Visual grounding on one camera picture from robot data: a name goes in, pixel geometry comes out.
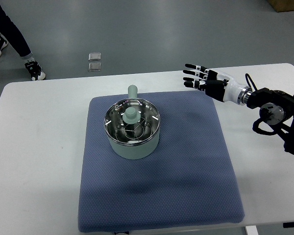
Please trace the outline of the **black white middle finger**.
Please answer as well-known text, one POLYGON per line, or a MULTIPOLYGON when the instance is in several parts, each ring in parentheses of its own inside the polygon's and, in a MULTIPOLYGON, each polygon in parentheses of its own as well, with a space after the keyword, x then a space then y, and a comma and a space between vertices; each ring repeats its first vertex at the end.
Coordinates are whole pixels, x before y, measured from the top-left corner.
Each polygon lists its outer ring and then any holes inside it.
POLYGON ((193 75, 193 76, 196 76, 196 77, 199 77, 199 78, 208 78, 208 74, 207 73, 204 73, 204 72, 199 71, 199 70, 196 70, 196 71, 193 71, 193 70, 183 70, 183 73, 188 74, 188 75, 193 75))

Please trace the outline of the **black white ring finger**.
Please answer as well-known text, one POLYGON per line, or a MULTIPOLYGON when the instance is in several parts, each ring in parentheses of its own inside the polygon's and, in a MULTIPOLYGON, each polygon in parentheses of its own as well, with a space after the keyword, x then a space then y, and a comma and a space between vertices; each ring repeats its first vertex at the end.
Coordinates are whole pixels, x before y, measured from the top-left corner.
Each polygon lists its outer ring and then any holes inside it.
POLYGON ((196 78, 190 78, 190 77, 183 77, 184 85, 191 85, 195 83, 204 84, 205 80, 202 79, 196 79, 196 78))

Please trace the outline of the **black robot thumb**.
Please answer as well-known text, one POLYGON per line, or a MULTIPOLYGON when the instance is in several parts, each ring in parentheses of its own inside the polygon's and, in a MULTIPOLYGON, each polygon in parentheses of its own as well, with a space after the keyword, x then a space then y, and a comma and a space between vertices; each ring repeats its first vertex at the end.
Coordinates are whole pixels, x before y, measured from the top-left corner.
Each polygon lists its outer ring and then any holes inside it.
POLYGON ((206 90, 206 82, 205 81, 185 81, 184 86, 187 88, 194 88, 200 91, 206 90))

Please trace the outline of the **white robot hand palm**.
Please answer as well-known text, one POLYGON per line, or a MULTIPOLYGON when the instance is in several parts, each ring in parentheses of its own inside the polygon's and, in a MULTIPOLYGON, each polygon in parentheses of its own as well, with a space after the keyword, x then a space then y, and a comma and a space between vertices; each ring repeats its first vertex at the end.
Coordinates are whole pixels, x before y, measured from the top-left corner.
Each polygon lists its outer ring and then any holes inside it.
POLYGON ((207 69, 205 94, 220 102, 234 102, 245 105, 252 93, 251 87, 240 84, 231 75, 207 69))

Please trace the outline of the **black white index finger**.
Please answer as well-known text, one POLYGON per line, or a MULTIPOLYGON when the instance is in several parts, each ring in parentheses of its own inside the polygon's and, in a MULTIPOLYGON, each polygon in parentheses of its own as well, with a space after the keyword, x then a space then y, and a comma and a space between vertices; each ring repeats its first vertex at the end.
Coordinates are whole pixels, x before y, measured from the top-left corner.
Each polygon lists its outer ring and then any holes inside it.
POLYGON ((185 64, 185 67, 187 68, 187 70, 185 70, 185 72, 208 72, 209 68, 206 68, 204 66, 200 66, 200 65, 193 65, 193 64, 185 64))

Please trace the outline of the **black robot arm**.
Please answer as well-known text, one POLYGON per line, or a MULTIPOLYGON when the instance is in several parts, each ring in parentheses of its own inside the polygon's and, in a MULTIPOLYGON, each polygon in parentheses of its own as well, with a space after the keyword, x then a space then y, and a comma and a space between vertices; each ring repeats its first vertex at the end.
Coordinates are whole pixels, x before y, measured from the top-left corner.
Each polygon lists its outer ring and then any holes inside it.
POLYGON ((200 65, 186 64, 184 86, 205 92, 217 101, 231 101, 250 109, 259 108, 252 130, 260 135, 278 135, 284 150, 294 155, 294 95, 268 88, 258 89, 246 73, 246 84, 224 72, 200 65))

